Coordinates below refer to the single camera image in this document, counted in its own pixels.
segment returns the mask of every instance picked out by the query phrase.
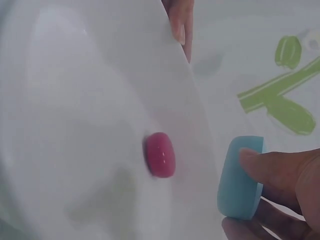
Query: blue foam pad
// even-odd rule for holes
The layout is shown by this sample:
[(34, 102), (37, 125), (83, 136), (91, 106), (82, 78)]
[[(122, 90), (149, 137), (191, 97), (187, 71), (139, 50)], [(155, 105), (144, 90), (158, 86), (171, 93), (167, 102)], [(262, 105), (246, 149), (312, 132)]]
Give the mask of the blue foam pad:
[(238, 136), (231, 141), (220, 178), (217, 205), (220, 213), (226, 217), (250, 220), (257, 210), (263, 185), (249, 177), (240, 166), (241, 148), (266, 152), (261, 136)]

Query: hand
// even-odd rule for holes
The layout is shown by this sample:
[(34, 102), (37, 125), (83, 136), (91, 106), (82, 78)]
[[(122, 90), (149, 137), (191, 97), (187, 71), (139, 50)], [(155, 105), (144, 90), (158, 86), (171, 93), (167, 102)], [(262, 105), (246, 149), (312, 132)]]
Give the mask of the hand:
[(186, 59), (191, 61), (194, 0), (162, 0), (169, 16), (173, 37), (182, 45)]
[(261, 199), (251, 221), (225, 218), (222, 227), (229, 240), (320, 240), (320, 149), (257, 154), (240, 151), (240, 164), (257, 182), (264, 184), (262, 196), (304, 216), (287, 215)]

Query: green printed design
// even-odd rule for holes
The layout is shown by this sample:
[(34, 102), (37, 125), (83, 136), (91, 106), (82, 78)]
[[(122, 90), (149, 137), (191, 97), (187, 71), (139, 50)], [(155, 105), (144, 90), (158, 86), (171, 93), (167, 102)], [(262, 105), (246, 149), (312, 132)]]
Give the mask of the green printed design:
[(276, 96), (265, 103), (267, 114), (298, 135), (309, 135), (316, 127), (312, 114), (283, 96)]
[(302, 47), (296, 36), (284, 36), (275, 51), (275, 64), (295, 69), (301, 59)]
[[(293, 39), (292, 36), (283, 37), (280, 40), (275, 53), (277, 65), (290, 69), (298, 66), (301, 45), (294, 43), (296, 40), (299, 42), (296, 37)], [(290, 71), (277, 76), (264, 84), (239, 93), (237, 97), (245, 113), (265, 107), (269, 116), (275, 118), (295, 134), (309, 135), (316, 127), (314, 117), (307, 109), (285, 98), (284, 95), (318, 74), (320, 74), (320, 56), (298, 71)]]

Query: fingernail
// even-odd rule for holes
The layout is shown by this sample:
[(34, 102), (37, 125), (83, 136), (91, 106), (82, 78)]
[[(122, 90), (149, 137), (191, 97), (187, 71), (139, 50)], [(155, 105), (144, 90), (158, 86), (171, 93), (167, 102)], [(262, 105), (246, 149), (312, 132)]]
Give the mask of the fingernail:
[(185, 25), (183, 24), (180, 26), (178, 41), (182, 46), (186, 44), (186, 30), (185, 30)]
[(257, 153), (256, 151), (247, 147), (240, 148), (239, 150), (239, 155), (241, 158), (250, 158), (250, 157), (257, 156), (258, 154), (259, 153)]

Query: white plastic tub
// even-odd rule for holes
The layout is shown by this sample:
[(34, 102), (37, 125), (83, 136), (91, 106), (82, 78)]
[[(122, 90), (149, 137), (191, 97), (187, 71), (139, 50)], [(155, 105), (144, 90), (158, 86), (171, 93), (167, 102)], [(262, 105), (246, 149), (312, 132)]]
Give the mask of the white plastic tub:
[[(30, 239), (221, 239), (213, 140), (160, 1), (16, 0), (0, 33), (1, 217)], [(165, 132), (170, 179), (142, 141)]]

